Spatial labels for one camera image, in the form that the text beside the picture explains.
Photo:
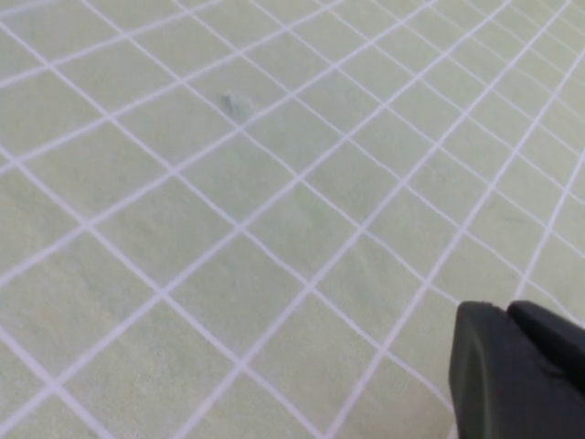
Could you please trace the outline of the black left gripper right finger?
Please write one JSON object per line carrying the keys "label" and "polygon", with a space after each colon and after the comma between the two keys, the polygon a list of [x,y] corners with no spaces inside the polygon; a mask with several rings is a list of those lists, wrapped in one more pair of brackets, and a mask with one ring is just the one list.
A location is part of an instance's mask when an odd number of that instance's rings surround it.
{"label": "black left gripper right finger", "polygon": [[526,300],[512,302],[506,312],[572,387],[583,393],[584,329]]}

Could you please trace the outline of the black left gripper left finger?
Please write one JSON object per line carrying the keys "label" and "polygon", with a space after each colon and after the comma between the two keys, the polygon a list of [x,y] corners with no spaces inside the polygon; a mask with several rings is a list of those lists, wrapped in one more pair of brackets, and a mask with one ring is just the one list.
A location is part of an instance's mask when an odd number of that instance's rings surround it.
{"label": "black left gripper left finger", "polygon": [[475,301],[457,308],[449,367],[457,434],[583,437],[584,392],[537,350],[506,309]]}

